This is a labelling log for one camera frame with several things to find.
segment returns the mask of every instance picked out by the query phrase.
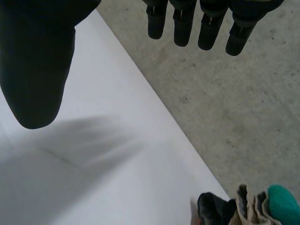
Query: white sheet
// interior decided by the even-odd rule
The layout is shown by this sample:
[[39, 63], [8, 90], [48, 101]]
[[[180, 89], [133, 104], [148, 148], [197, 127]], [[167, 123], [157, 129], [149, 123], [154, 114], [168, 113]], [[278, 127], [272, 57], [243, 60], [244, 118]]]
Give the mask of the white sheet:
[[101, 16], [80, 23], [56, 121], [22, 128], [0, 95], [4, 225], [186, 225], [228, 199]]

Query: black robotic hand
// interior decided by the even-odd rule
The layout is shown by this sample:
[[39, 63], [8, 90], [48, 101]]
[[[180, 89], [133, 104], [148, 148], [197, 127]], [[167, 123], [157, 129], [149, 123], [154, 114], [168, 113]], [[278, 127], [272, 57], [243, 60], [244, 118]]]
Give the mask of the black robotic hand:
[[55, 119], [74, 54], [74, 27], [100, 1], [0, 0], [0, 85], [25, 128]]
[[[148, 35], [160, 39], [165, 25], [168, 0], [143, 0], [147, 4]], [[174, 42], [188, 44], [197, 0], [170, 0], [174, 6]], [[232, 10], [234, 24], [226, 45], [226, 52], [236, 56], [243, 50], [256, 23], [268, 12], [279, 7], [284, 0], [200, 0], [204, 12], [198, 46], [203, 50], [213, 47], [228, 8]]]

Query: crumpled fabric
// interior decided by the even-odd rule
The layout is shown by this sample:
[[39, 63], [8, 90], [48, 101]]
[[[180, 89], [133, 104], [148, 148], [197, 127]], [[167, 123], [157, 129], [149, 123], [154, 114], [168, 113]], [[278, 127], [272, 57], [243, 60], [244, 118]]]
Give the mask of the crumpled fabric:
[[269, 215], [265, 192], [253, 195], [247, 185], [240, 185], [236, 193], [237, 211], [229, 225], [281, 225]]
[[203, 193], [197, 201], [201, 225], [227, 225], [236, 211], [235, 200], [229, 202], [212, 193]]

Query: beige cloth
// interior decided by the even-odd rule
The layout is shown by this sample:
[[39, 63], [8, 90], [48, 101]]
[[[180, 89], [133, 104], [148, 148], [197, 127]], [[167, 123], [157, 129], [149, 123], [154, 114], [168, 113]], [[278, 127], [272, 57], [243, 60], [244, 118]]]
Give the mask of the beige cloth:
[[240, 185], [236, 193], [237, 211], [229, 225], [281, 225], [269, 214], [268, 196], [265, 192], [254, 196], [247, 185]]

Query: green towel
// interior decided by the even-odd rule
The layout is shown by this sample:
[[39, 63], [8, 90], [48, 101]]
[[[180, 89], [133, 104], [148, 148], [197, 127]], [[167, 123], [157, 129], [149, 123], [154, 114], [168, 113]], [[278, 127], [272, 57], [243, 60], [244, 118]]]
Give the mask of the green towel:
[[300, 225], [300, 207], [292, 194], [280, 185], [268, 188], [270, 215], [282, 225]]

